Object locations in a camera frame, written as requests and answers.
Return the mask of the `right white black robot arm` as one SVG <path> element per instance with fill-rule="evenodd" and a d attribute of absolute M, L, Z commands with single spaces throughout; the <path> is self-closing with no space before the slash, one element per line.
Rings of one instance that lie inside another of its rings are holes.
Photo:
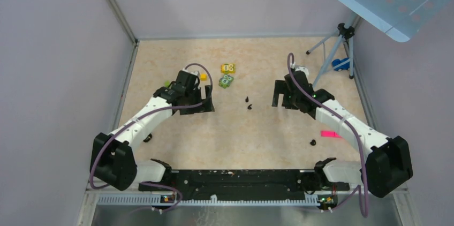
<path fill-rule="evenodd" d="M 283 80 L 275 80 L 273 101 L 308 114 L 328 126 L 360 154 L 358 162 L 328 158 L 315 169 L 315 185 L 327 190 L 335 183 L 366 187 L 372 195 L 383 198 L 413 177 L 408 142 L 401 136 L 389 137 L 371 128 L 346 110 L 325 89 L 314 90 L 304 71 L 292 71 Z"/>

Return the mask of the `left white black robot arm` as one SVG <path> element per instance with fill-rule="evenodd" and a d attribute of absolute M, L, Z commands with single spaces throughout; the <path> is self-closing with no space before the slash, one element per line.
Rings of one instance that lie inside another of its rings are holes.
<path fill-rule="evenodd" d="M 154 92 L 145 106 L 131 119 L 110 133 L 99 133 L 92 147 L 89 183 L 94 180 L 123 191 L 134 182 L 151 182 L 158 190 L 166 190 L 172 182 L 169 166 L 156 159 L 138 163 L 135 153 L 153 131 L 175 113 L 192 115 L 213 112 L 213 85 L 200 86 L 198 71 L 182 69 L 176 80 Z"/>

